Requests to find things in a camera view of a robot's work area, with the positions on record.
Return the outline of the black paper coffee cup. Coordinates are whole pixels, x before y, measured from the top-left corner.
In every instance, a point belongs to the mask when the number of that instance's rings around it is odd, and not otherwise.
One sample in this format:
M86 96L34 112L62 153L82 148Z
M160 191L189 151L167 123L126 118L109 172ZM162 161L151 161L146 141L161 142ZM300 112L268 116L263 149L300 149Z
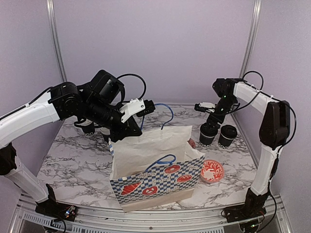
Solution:
M218 140L218 146L223 149L227 149L235 138L232 138L232 139L226 138L226 137L223 137L220 133L219 140Z

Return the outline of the checkered paper takeout bag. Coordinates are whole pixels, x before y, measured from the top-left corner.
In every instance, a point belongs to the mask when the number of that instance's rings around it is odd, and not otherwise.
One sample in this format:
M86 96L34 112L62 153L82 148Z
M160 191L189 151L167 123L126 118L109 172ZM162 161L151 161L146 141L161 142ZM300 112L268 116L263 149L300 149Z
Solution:
M172 106L172 123L159 113L146 123L139 137L110 142L113 156L111 188L124 212L188 199L199 180L205 154L190 144L197 130L190 106Z

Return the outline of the black cup lid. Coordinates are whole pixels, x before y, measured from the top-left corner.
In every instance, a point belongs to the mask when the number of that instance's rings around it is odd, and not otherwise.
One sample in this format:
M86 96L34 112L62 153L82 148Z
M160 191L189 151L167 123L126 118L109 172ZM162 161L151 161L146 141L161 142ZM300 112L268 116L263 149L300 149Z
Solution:
M236 127L232 125L224 125L221 127L221 135L226 138L235 138L238 135Z
M218 128L204 123L200 127L200 133L206 137L213 137L217 135Z

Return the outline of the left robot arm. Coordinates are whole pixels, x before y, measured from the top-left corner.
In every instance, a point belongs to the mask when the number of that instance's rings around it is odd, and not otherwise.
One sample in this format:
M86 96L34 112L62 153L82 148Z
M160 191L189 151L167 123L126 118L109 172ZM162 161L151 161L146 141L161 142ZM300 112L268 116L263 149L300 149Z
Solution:
M31 102L0 118L0 174L27 192L51 216L61 212L53 189L42 184L17 156L12 142L43 125L76 116L110 131L112 142L140 136L133 115L145 110L142 97L124 102L125 87L105 70L82 85L72 82L49 87Z

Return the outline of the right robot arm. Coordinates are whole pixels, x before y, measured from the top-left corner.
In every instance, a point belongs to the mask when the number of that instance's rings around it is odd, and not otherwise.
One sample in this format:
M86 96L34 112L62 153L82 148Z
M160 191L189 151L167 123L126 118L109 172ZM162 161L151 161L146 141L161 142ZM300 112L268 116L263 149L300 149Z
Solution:
M202 133L217 131L227 114L232 113L232 106L239 99L251 105L262 115L259 129L261 155L257 173L248 189L245 202L239 208L244 217L252 217L267 200L270 180L277 169L278 158L282 148L293 138L290 132L290 115L294 113L290 104L264 93L248 83L244 78L217 78L212 88L220 98L214 110L210 112Z

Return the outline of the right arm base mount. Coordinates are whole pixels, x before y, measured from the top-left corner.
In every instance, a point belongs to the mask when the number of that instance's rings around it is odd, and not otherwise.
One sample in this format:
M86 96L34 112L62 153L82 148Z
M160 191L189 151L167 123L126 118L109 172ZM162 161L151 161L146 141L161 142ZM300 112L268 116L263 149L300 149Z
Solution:
M246 193L245 202L240 205L224 208L223 215L228 223L264 215L266 214L264 205L268 196L268 192L257 196L249 188Z

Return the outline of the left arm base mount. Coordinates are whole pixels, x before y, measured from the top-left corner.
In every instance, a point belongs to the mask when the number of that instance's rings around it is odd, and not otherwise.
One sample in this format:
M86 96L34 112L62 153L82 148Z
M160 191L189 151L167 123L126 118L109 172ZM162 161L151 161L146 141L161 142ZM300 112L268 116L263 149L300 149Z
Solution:
M35 211L39 214L56 217L60 220L74 221L77 207L75 205L57 202L53 188L49 184L46 184L46 186L48 199L43 202L36 201Z

